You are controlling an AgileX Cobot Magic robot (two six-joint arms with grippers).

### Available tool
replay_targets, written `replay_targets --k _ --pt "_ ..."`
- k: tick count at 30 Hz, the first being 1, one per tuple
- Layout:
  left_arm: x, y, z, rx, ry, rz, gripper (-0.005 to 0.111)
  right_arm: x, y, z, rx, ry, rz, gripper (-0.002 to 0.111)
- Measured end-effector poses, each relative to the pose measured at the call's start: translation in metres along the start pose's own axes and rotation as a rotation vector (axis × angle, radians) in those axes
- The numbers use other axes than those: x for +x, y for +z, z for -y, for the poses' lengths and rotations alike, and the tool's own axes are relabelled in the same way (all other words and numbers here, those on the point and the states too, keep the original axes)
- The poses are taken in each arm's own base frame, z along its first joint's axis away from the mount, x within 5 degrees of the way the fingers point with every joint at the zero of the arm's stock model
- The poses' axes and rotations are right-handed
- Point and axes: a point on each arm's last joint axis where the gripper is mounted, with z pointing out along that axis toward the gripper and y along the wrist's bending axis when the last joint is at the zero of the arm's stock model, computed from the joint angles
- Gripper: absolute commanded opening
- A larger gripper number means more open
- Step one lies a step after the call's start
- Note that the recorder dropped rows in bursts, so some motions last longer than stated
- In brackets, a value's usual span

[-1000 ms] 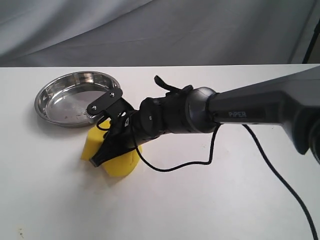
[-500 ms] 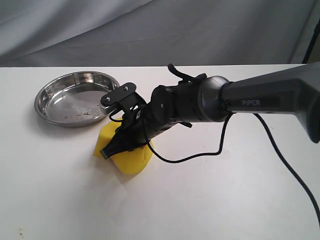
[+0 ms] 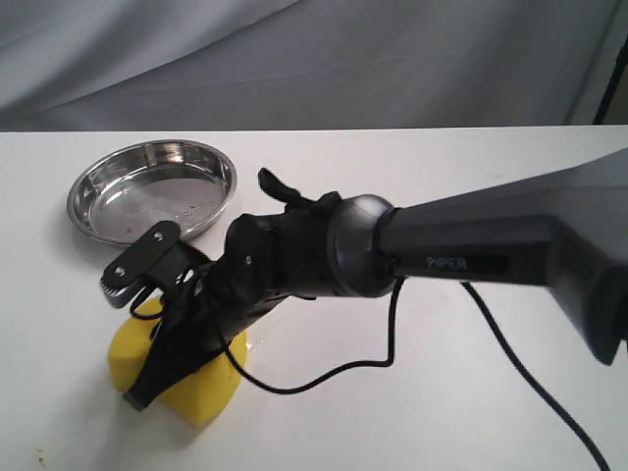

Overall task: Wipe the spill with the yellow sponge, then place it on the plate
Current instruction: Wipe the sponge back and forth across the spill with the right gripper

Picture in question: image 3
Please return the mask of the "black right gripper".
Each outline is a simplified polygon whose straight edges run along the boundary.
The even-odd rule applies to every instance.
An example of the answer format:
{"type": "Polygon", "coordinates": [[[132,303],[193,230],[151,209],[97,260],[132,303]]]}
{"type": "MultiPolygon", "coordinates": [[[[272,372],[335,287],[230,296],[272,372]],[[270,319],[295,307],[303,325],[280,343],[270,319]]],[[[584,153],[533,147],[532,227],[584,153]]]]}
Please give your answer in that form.
{"type": "Polygon", "coordinates": [[[202,269],[207,342],[229,340],[289,296],[341,296],[328,254],[340,195],[303,200],[281,214],[243,214],[228,228],[223,255],[202,269]]]}

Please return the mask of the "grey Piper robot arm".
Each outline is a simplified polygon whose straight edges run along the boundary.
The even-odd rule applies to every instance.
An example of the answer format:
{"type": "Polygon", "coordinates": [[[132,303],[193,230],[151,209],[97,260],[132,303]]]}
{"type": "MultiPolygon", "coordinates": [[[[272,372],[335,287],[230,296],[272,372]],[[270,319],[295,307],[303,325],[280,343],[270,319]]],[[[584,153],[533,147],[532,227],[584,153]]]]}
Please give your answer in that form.
{"type": "Polygon", "coordinates": [[[176,244],[145,271],[164,308],[125,393],[135,409],[218,356],[288,297],[380,297],[410,277],[548,288],[602,364],[627,337],[627,153],[396,208],[365,194],[302,196],[267,169],[282,213],[244,214],[210,261],[176,244]]]}

